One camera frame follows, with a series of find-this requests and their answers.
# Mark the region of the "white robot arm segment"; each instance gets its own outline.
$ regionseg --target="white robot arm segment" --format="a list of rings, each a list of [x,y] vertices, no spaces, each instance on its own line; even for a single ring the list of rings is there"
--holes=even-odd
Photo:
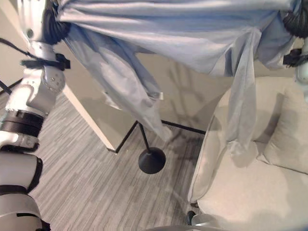
[[[65,86],[63,71],[69,68],[53,50],[70,26],[55,21],[54,7],[50,0],[18,0],[22,31],[34,60],[23,61],[23,79],[9,97],[0,126],[0,231],[50,230],[28,195],[39,183],[43,162],[26,153],[38,148],[43,121]]]

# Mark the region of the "light blue cloth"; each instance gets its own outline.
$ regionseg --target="light blue cloth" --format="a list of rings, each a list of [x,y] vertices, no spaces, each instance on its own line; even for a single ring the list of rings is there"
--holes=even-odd
[[[234,76],[226,140],[242,153],[256,121],[254,59],[269,68],[293,44],[279,10],[293,0],[63,0],[67,45],[111,100],[162,139],[160,89],[136,58],[151,51],[213,76]]]

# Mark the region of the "black baseboard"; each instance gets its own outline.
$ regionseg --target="black baseboard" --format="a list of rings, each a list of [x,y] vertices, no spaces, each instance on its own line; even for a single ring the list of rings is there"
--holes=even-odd
[[[136,125],[138,124],[138,122],[136,121],[133,126],[131,126],[130,130],[128,131],[128,133],[126,134],[126,136],[124,137],[124,139],[122,140],[122,142],[119,144],[119,146],[115,149],[109,149],[107,148],[108,151],[113,152],[113,153],[118,153],[120,151],[120,149],[122,148],[122,146],[124,145],[125,141],[128,139],[128,137],[131,135],[131,133],[133,132],[134,128],[136,127]]]
[[[170,126],[174,126],[174,127],[177,127],[177,128],[185,129],[185,130],[188,130],[188,131],[196,132],[196,133],[199,133],[199,134],[203,134],[203,135],[205,134],[205,131],[203,131],[203,130],[190,128],[190,127],[187,127],[187,126],[184,126],[184,125],[181,125],[181,124],[176,124],[176,123],[172,123],[172,122],[165,121],[165,120],[162,120],[162,123],[170,125]],[[120,149],[122,148],[122,146],[124,145],[125,141],[128,139],[128,137],[133,132],[133,130],[136,127],[137,124],[138,124],[138,122],[136,121],[133,124],[133,126],[130,128],[130,130],[128,131],[128,133],[126,134],[126,136],[124,137],[122,142],[119,144],[119,146],[115,150],[112,150],[112,149],[109,149],[109,148],[107,148],[107,150],[110,151],[110,152],[113,152],[113,153],[118,153],[120,151]]]
[[[165,120],[162,120],[162,123],[167,124],[167,125],[171,125],[171,126],[174,126],[174,127],[177,127],[177,128],[185,129],[185,130],[188,130],[188,131],[197,132],[199,134],[205,134],[205,131],[203,131],[203,130],[187,127],[187,126],[184,126],[184,125],[181,125],[181,124],[176,124],[176,123],[172,123],[172,122],[165,121]]]
[[[15,87],[17,84],[19,84],[19,83],[21,82],[21,80],[22,80],[22,79],[20,79],[20,80],[18,80],[17,82],[13,83],[12,85],[9,86],[9,88]]]

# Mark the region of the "striped carpet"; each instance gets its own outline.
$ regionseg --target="striped carpet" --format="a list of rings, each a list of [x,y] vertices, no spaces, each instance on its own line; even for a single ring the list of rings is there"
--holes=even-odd
[[[7,100],[0,96],[1,112]],[[170,127],[164,143],[146,131],[150,146],[164,150],[164,169],[138,168],[144,149],[137,126],[118,154],[109,152],[64,95],[40,134],[43,159],[39,186],[31,192],[53,231],[144,230],[186,224],[187,192],[203,135]]]

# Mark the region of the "beige wall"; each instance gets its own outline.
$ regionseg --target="beige wall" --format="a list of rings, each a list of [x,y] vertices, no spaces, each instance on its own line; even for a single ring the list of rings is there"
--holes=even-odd
[[[233,78],[212,78],[197,73],[185,65],[159,55],[138,54],[138,58],[155,77],[164,100],[160,104],[162,120],[206,130],[214,109]],[[255,75],[292,77],[294,69],[268,70],[255,62]]]
[[[17,30],[18,21],[14,20],[14,17],[17,17],[14,7],[8,0],[1,0],[0,36],[26,49],[25,42]],[[64,72],[66,84],[69,87],[69,90],[64,91],[66,96],[106,146],[115,150],[135,120],[130,115],[104,104],[99,87],[95,85],[89,72],[76,60],[65,44],[61,43],[55,49],[71,60],[71,69]],[[7,85],[11,85],[22,78],[23,67],[19,62],[26,57],[2,44],[0,44],[0,53],[3,56],[0,62],[0,78]]]
[[[17,34],[13,25],[7,20],[1,10],[0,37],[9,40],[17,47],[26,49],[25,42]],[[4,44],[0,44],[0,54],[0,80],[9,86],[23,77],[23,67],[20,66],[19,63],[26,57]]]

